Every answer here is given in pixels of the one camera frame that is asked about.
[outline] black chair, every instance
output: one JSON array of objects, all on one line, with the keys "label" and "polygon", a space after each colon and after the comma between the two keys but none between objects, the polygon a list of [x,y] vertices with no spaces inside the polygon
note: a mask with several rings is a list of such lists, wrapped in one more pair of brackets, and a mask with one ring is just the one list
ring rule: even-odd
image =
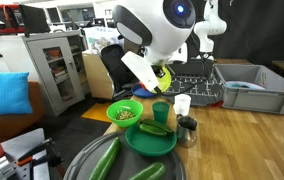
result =
[{"label": "black chair", "polygon": [[123,56],[124,51],[118,44],[104,47],[100,52],[100,58],[113,81],[114,93],[112,100],[115,101],[132,96],[131,88],[136,83],[136,77],[121,60]]}]

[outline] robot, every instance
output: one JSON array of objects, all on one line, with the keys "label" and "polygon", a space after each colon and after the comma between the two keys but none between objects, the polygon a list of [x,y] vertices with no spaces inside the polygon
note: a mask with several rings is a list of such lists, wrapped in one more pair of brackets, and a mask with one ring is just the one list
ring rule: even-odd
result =
[{"label": "robot", "polygon": [[200,39],[198,58],[213,60],[214,43],[208,35],[222,34],[226,23],[218,16],[218,0],[207,0],[205,21],[196,22],[190,0],[118,0],[113,9],[115,27],[129,41],[145,47],[144,56],[127,52],[122,61],[149,91],[161,94],[159,87],[163,67],[172,59],[187,61],[185,41],[191,32]]}]

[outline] cucumber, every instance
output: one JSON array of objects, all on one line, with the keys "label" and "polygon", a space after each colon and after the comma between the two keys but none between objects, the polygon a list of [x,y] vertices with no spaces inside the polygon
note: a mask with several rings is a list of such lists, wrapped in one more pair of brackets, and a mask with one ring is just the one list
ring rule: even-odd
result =
[{"label": "cucumber", "polygon": [[110,168],[112,167],[115,158],[120,150],[121,143],[119,138],[115,138],[110,147],[106,150],[103,156],[98,161],[97,165],[93,169],[89,180],[102,180],[105,179]]},{"label": "cucumber", "polygon": [[144,124],[144,123],[141,123],[139,125],[139,128],[140,128],[141,131],[152,134],[152,135],[156,135],[156,136],[166,136],[167,135],[166,131],[164,131],[160,128],[157,128],[155,126],[150,126],[150,125],[147,125],[147,124]]},{"label": "cucumber", "polygon": [[173,130],[170,129],[167,125],[165,124],[162,124],[160,122],[157,122],[157,121],[154,121],[154,120],[150,120],[150,119],[145,119],[142,121],[142,123],[144,124],[148,124],[148,125],[151,125],[151,126],[155,126],[155,127],[158,127],[168,133],[173,133]]},{"label": "cucumber", "polygon": [[163,163],[156,162],[143,169],[136,175],[129,178],[129,180],[159,180],[165,173],[165,166]]}]

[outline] pillow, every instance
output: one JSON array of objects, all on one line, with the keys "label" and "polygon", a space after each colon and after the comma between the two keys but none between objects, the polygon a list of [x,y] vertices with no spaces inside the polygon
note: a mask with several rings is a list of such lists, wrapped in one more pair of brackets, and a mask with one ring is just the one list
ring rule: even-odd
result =
[{"label": "pillow", "polygon": [[28,72],[0,73],[0,115],[31,114]]}]

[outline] white robot head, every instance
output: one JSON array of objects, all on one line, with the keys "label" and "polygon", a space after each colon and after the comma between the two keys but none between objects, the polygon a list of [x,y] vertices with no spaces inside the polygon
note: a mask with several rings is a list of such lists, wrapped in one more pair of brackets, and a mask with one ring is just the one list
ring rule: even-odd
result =
[{"label": "white robot head", "polygon": [[164,65],[191,34],[195,10],[190,0],[119,0],[113,19],[122,36],[146,47],[151,65]]}]

